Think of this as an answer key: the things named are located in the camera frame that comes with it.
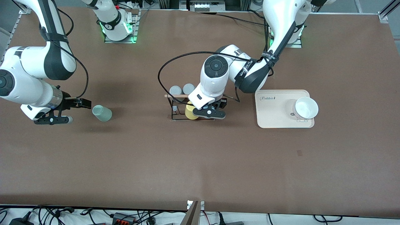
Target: tray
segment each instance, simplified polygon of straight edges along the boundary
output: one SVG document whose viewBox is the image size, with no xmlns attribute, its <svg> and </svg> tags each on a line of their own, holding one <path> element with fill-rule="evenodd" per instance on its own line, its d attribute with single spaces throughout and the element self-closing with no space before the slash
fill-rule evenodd
<svg viewBox="0 0 400 225">
<path fill-rule="evenodd" d="M 310 97 L 306 90 L 258 90 L 255 93 L 257 123 L 261 128 L 311 128 L 314 118 L 301 120 L 293 114 L 297 99 Z"/>
</svg>

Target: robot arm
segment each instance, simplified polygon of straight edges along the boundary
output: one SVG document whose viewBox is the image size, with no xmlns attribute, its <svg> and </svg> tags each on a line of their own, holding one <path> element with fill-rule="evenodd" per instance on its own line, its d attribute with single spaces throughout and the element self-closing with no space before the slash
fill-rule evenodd
<svg viewBox="0 0 400 225">
<path fill-rule="evenodd" d="M 46 41 L 45 47 L 12 47 L 6 51 L 0 66 L 0 97 L 22 104 L 22 111 L 34 121 L 42 119 L 48 112 L 70 107 L 85 107 L 43 79 L 66 80 L 75 72 L 75 59 L 57 45 L 72 54 L 65 36 L 58 9 L 54 0 L 17 0 L 30 7 L 39 18 L 40 33 Z M 63 117 L 59 123 L 70 123 Z"/>
<path fill-rule="evenodd" d="M 120 41 L 130 35 L 132 29 L 132 13 L 124 9 L 116 9 L 112 0 L 82 0 L 91 8 L 100 21 L 105 35 L 112 41 Z"/>
<path fill-rule="evenodd" d="M 213 55 L 207 58 L 201 70 L 200 84 L 188 97 L 198 109 L 193 112 L 197 113 L 205 107 L 208 108 L 208 105 L 219 101 L 222 98 L 228 78 L 235 83 L 235 87 L 244 93 L 254 93 L 262 88 L 270 69 L 279 60 L 285 46 L 296 41 L 301 34 L 304 22 L 311 12 L 310 2 L 311 0 L 264 0 L 263 13 L 274 34 L 274 42 L 267 51 L 262 53 L 261 60 L 252 59 L 235 45 L 221 47 L 217 52 L 247 60 L 225 55 Z M 212 70 L 219 73 L 222 69 L 225 71 L 225 68 L 220 68 L 218 66 L 220 63 L 212 62 L 211 59 L 227 63 L 228 69 L 222 76 L 213 75 L 214 71 Z M 210 118 L 207 115 L 196 115 Z"/>
</svg>

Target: brown table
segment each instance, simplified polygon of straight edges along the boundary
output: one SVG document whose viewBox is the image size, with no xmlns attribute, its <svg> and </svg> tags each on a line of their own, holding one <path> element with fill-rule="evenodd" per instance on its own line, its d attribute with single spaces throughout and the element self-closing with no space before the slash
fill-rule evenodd
<svg viewBox="0 0 400 225">
<path fill-rule="evenodd" d="M 307 90 L 320 106 L 315 126 L 261 129 L 254 95 L 243 93 L 224 120 L 173 122 L 156 77 L 177 55 L 227 44 L 259 57 L 262 27 L 151 11 L 136 44 L 105 44 L 91 10 L 63 10 L 75 21 L 71 49 L 90 72 L 84 97 L 114 116 L 102 123 L 73 109 L 64 113 L 71 125 L 37 126 L 0 99 L 1 203 L 184 210 L 198 199 L 207 211 L 400 217 L 400 60 L 377 16 L 310 15 L 304 47 L 285 49 L 264 89 Z M 43 44 L 36 15 L 23 16 L 12 46 Z M 165 86 L 197 85 L 207 57 L 168 65 Z M 84 81 L 78 67 L 51 83 L 76 95 Z"/>
</svg>

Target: wooden stick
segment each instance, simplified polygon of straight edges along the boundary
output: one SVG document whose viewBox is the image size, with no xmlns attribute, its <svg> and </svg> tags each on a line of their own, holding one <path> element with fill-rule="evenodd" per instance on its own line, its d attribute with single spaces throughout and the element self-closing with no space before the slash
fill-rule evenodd
<svg viewBox="0 0 400 225">
<path fill-rule="evenodd" d="M 187 98 L 189 95 L 187 95 L 187 94 L 173 94 L 172 96 L 174 96 L 175 98 Z M 165 94 L 164 97 L 165 98 L 171 98 L 171 96 L 169 94 Z"/>
</svg>

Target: floor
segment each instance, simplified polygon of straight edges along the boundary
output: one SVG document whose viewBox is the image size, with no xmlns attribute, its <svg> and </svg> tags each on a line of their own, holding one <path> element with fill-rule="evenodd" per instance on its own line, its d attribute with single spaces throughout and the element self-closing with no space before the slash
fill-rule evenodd
<svg viewBox="0 0 400 225">
<path fill-rule="evenodd" d="M 24 215 L 30 209 L 7 209 L 8 213 L 2 225 L 10 224 L 10 221 L 14 218 L 23 218 Z M 66 225 L 93 225 L 93 222 L 90 220 L 89 215 L 80 215 L 82 209 L 76 209 L 72 214 L 70 213 L 62 213 L 60 219 Z M 34 223 L 35 225 L 39 225 L 38 215 L 32 213 L 29 221 Z M 45 214 L 45 210 L 43 209 L 40 216 L 41 218 Z M 117 210 L 106 210 L 108 214 L 114 213 L 122 213 L 125 215 L 133 215 L 137 214 L 137 211 L 117 211 Z M 218 213 L 216 212 L 206 212 L 208 215 L 209 223 L 203 213 L 200 216 L 199 225 L 219 225 L 220 219 Z M 112 219 L 104 213 L 102 210 L 93 210 L 91 212 L 93 221 L 96 224 L 103 224 L 106 223 L 107 225 L 112 224 Z M 261 213 L 225 213 L 222 212 L 224 221 L 226 224 L 233 223 L 233 222 L 243 222 L 244 225 L 324 225 L 324 223 L 317 222 L 314 220 L 312 215 L 283 215 L 283 214 L 271 214 L 271 224 L 268 220 L 267 214 Z M 3 218 L 4 213 L 0 215 L 0 220 Z M 182 212 L 177 213 L 162 213 L 160 215 L 155 216 L 156 224 L 155 225 L 178 225 L 181 223 L 183 217 L 185 216 Z M 337 220 L 339 217 L 325 217 L 327 220 Z M 53 225 L 58 224 L 54 219 L 52 221 Z M 343 217 L 343 219 L 336 223 L 329 223 L 330 225 L 399 225 L 399 219 L 377 219 L 377 218 L 362 218 L 362 217 Z"/>
<path fill-rule="evenodd" d="M 360 0 L 361 9 L 364 13 L 375 13 L 381 10 L 390 0 Z M 80 6 L 84 7 L 84 3 L 81 0 L 56 0 L 58 6 Z M 4 29 L 6 32 L 11 32 L 14 27 L 15 21 L 18 18 L 19 8 L 15 6 L 11 0 L 0 0 L 0 28 Z M 327 5 L 322 7 L 320 12 L 357 12 L 356 7 L 354 5 L 354 0 L 337 0 L 332 5 Z M 392 30 L 392 34 L 394 37 L 394 41 L 397 45 L 397 48 L 400 52 L 400 8 L 396 9 L 389 16 L 389 25 Z M 0 52 L 6 47 L 9 36 L 6 35 L 6 32 L 0 32 Z M 5 218 L 4 222 L 1 224 L 9 224 L 11 219 L 17 217 L 23 217 L 29 209 L 8 209 L 8 215 Z M 75 224 L 75 225 L 85 225 L 85 224 L 93 224 L 88 216 L 81 216 L 79 212 L 82 210 L 76 210 L 72 215 L 62 216 L 61 219 L 65 224 Z M 219 217 L 217 213 L 212 213 L 208 215 L 210 220 L 210 224 L 219 223 Z M 257 214 L 257 213 L 223 213 L 225 222 L 236 222 L 243 221 L 244 224 L 252 224 L 252 225 L 270 225 L 270 222 L 267 221 L 268 217 L 266 214 Z M 166 225 L 169 223 L 179 224 L 183 218 L 183 213 L 163 213 L 156 217 L 157 225 Z M 34 224 L 39 224 L 37 220 L 37 216 L 32 214 L 31 221 Z M 106 222 L 108 224 L 111 223 L 111 219 L 102 211 L 94 211 L 93 219 L 97 223 Z M 283 215 L 283 214 L 272 214 L 271 215 L 272 222 L 274 225 L 318 225 L 322 224 L 313 219 L 310 215 Z M 327 219 L 336 219 L 336 217 L 327 217 Z M 200 219 L 201 225 L 207 225 L 205 217 L 201 217 Z M 344 217 L 342 221 L 334 223 L 337 225 L 347 224 L 347 225 L 400 225 L 400 220 L 397 219 L 374 219 L 374 218 L 360 218 L 360 217 Z"/>
</svg>

